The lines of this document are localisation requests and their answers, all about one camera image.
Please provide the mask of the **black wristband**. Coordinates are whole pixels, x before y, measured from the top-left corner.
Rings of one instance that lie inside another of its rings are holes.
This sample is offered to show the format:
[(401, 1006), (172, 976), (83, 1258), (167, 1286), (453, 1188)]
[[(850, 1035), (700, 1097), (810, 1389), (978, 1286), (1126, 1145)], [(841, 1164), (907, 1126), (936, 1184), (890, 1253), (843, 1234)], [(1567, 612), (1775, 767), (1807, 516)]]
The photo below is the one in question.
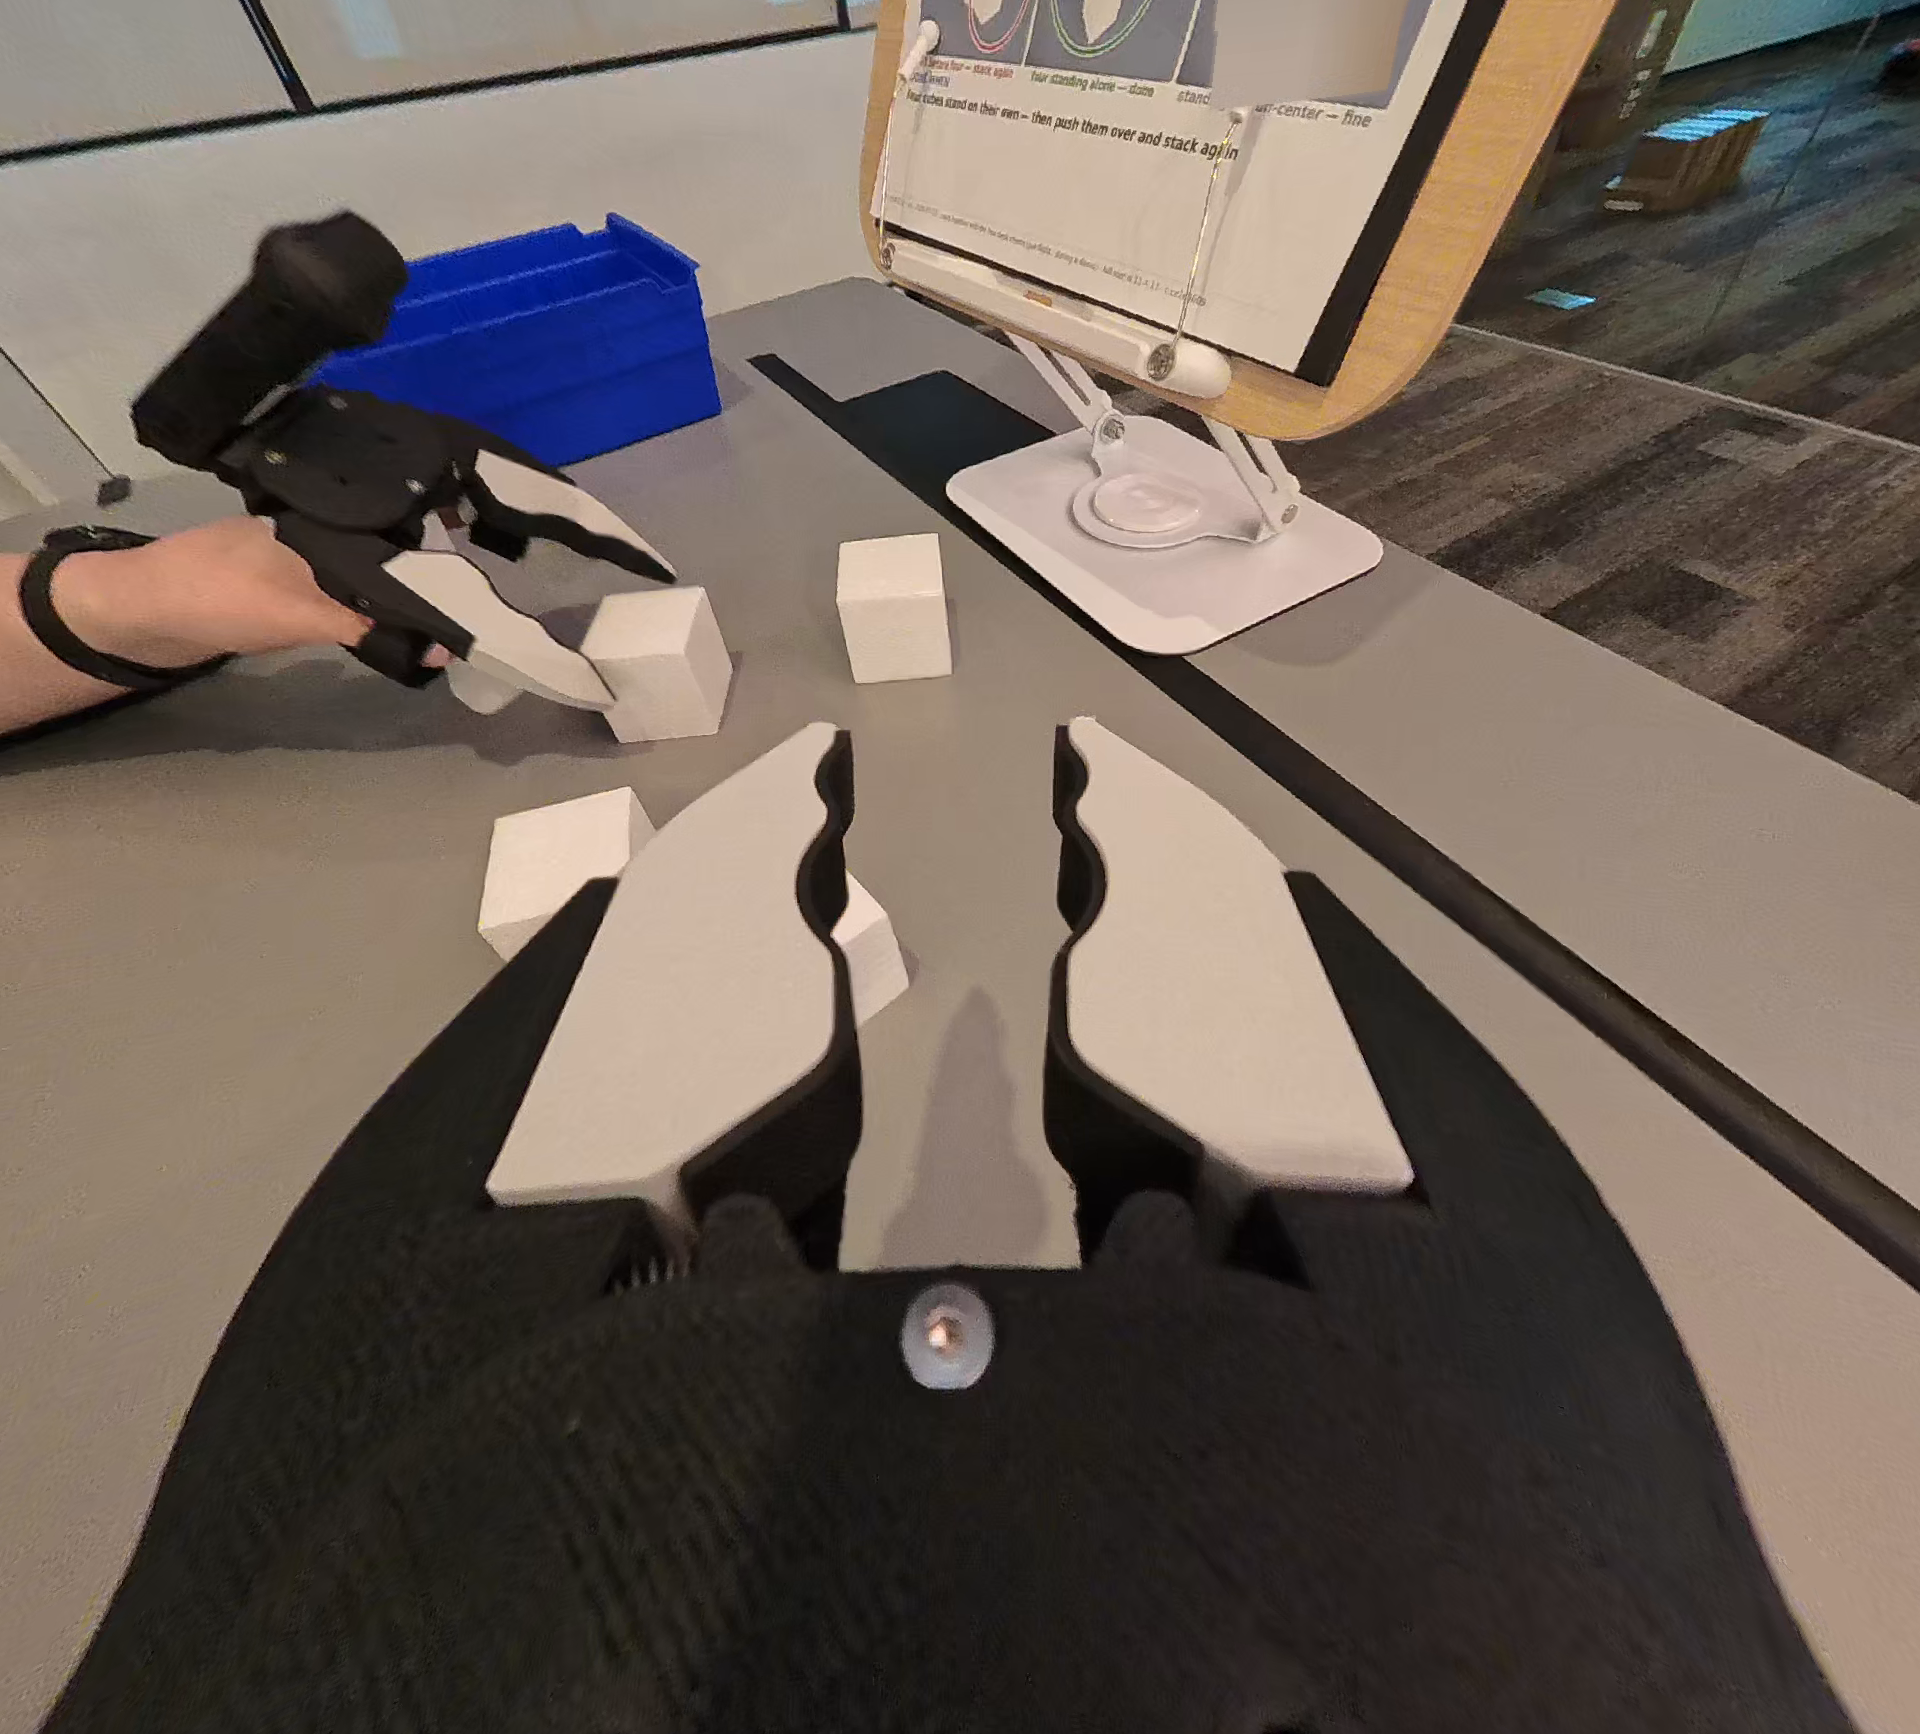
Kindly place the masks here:
[(155, 545), (153, 536), (97, 524), (72, 524), (50, 530), (26, 559), (16, 588), (16, 606), (31, 641), (64, 669), (116, 691), (123, 700), (152, 700), (206, 681), (234, 663), (220, 653), (189, 667), (160, 669), (110, 655), (83, 642), (53, 603), (60, 566), (74, 556), (139, 552)]

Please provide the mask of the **white foam cube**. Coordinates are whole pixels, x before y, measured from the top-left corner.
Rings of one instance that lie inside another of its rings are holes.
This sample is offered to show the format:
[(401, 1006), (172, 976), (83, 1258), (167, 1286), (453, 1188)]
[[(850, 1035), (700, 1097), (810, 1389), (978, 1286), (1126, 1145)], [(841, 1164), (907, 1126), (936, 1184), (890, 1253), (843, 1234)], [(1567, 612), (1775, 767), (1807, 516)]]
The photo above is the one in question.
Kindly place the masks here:
[(853, 685), (951, 674), (948, 587), (936, 532), (841, 543), (833, 604)]
[(616, 743), (709, 738), (722, 729), (734, 667), (705, 588), (607, 595), (579, 653), (611, 692), (602, 721)]
[(497, 816), (475, 930), (510, 963), (587, 887), (617, 881), (656, 825), (631, 786)]
[(832, 941), (846, 963), (853, 1022), (865, 1027), (907, 993), (910, 969), (893, 918), (852, 875)]

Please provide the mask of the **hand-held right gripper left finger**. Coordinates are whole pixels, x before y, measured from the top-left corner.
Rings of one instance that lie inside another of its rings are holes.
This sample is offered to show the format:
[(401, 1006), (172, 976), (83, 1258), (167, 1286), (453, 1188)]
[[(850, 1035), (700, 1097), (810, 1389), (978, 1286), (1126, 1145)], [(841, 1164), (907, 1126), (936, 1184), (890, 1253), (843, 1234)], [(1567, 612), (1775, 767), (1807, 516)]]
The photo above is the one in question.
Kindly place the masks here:
[(768, 1202), (839, 1264), (861, 1069), (850, 905), (852, 734), (799, 726), (629, 863), (488, 1175), (499, 1208), (638, 1201), (690, 1241)]

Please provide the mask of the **stack of cardboard boxes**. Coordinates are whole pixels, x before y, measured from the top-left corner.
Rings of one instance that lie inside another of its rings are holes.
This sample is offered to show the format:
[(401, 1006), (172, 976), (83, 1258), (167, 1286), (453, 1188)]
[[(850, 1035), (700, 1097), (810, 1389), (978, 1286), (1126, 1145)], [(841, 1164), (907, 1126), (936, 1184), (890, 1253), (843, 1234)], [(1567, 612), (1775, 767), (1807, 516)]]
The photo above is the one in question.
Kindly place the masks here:
[(1616, 0), (1547, 141), (1494, 240), (1492, 258), (1522, 240), (1541, 195), (1567, 173), (1602, 160), (1649, 110), (1696, 0)]

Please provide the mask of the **blue plastic bin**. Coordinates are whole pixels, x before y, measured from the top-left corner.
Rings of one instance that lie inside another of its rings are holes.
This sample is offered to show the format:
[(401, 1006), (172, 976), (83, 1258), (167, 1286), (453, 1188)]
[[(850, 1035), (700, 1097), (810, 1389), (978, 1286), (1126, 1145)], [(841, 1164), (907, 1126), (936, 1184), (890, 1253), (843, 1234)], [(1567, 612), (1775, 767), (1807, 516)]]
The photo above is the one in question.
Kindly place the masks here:
[(384, 336), (314, 380), (557, 470), (722, 413), (697, 262), (617, 213), (414, 258)]

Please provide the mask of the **person's left hand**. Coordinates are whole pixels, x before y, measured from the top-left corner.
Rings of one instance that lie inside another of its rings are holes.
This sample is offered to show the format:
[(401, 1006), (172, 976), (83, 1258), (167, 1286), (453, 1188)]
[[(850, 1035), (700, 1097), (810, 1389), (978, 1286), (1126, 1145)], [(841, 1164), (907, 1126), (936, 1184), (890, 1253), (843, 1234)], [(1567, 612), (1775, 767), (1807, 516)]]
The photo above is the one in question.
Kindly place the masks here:
[(352, 650), (371, 635), (370, 618), (326, 595), (273, 527), (252, 516), (74, 555), (53, 571), (52, 609), (91, 653), (165, 671)]

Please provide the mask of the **printed instruction sheet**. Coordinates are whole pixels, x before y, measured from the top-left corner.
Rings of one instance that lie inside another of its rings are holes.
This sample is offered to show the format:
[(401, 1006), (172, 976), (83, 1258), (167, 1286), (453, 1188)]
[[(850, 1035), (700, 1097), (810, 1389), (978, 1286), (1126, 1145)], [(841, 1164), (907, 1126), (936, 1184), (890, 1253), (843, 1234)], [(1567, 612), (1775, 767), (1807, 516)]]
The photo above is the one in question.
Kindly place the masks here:
[(1508, 0), (904, 0), (887, 275), (1329, 387)]

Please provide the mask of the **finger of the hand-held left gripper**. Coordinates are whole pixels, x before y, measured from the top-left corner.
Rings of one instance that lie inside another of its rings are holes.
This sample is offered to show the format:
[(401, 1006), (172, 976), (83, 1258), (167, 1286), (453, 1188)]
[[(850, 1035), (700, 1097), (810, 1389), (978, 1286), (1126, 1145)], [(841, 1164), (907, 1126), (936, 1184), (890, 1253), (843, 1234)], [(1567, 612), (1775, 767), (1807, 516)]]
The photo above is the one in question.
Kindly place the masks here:
[(453, 692), (474, 713), (495, 715), (517, 695), (593, 715), (613, 707), (600, 671), (501, 599), (471, 561), (414, 548), (387, 559), (381, 575), (437, 620), (437, 647), (460, 663)]
[(468, 541), (504, 562), (517, 565), (534, 545), (547, 545), (653, 584), (675, 584), (680, 578), (602, 500), (538, 461), (478, 450), (458, 467), (458, 479)]

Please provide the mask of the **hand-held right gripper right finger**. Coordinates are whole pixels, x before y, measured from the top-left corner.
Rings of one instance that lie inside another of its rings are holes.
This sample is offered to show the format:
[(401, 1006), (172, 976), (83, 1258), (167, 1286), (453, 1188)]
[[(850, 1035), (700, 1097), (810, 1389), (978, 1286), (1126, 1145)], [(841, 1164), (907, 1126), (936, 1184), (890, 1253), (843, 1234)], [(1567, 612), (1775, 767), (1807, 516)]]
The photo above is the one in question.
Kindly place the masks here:
[(1092, 717), (1053, 738), (1060, 836), (1044, 1140), (1092, 1264), (1167, 1195), (1248, 1257), (1271, 1195), (1403, 1199), (1416, 1170), (1295, 875), (1231, 810)]

